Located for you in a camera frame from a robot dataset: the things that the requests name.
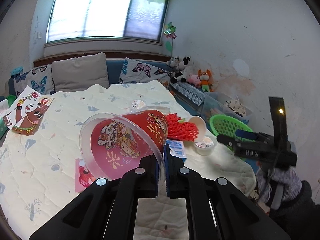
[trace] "small plastic cup with lid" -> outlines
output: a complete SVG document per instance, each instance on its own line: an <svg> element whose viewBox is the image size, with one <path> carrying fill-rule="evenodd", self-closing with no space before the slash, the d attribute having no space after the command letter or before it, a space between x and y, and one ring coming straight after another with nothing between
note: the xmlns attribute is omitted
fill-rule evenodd
<svg viewBox="0 0 320 240"><path fill-rule="evenodd" d="M194 143L196 151L203 156L210 155L217 145L216 138L212 135L205 135L201 142Z"/></svg>
<svg viewBox="0 0 320 240"><path fill-rule="evenodd" d="M131 106L130 106L130 112L131 113L144 111L144 110L146 110L145 101L143 101L141 99L138 99L138 100L134 100L134 101L131 102Z"/></svg>

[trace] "hand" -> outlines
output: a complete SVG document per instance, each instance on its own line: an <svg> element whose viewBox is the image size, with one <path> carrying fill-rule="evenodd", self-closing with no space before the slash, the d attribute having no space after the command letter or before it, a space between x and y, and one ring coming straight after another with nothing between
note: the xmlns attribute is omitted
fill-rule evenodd
<svg viewBox="0 0 320 240"><path fill-rule="evenodd" d="M268 170L268 175L261 168L259 168L256 177L259 188L260 201L264 203L268 202L270 193L272 191L272 187L269 183L266 186L267 178L270 178L284 185L284 193L281 199L282 202L295 199L301 191L302 183L293 167L290 167L287 170L274 168L273 170Z"/></svg>

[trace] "butterfly pillow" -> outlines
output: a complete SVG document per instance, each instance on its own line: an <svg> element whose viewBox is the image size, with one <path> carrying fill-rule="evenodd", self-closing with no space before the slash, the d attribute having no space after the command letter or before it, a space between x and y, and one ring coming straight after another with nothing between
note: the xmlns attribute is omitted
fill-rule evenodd
<svg viewBox="0 0 320 240"><path fill-rule="evenodd" d="M166 88L169 87L171 72L161 68L125 58L120 73L119 83L146 83L158 80Z"/></svg>
<svg viewBox="0 0 320 240"><path fill-rule="evenodd" d="M42 95L55 93L51 65L34 68L29 72L15 77L14 79L14 88L17 96L20 95L26 86L32 87L35 91Z"/></svg>

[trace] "window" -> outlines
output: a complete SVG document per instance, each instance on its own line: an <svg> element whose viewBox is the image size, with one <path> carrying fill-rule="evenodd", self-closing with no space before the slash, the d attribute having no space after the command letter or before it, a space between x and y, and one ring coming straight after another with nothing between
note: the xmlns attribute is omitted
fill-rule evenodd
<svg viewBox="0 0 320 240"><path fill-rule="evenodd" d="M48 42L79 37L160 41L168 0L55 0Z"/></svg>

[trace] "mattress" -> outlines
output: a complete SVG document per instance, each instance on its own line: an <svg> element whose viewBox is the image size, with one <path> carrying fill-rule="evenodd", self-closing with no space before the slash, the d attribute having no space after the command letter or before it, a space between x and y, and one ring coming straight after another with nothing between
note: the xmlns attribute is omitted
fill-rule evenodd
<svg viewBox="0 0 320 240"><path fill-rule="evenodd" d="M53 96L34 135L9 131L0 147L0 204L22 240L78 195L75 159L82 158L79 133L87 118L105 112L125 114L135 99L143 99L148 106L169 107L182 118L190 116L158 81L113 84L108 89L94 85ZM226 177L246 195L255 187L251 167L225 146L217 145L210 156L197 154L192 143L185 148L185 166L203 177ZM139 199L134 239L188 239L185 200L167 198L165 186L156 199Z"/></svg>

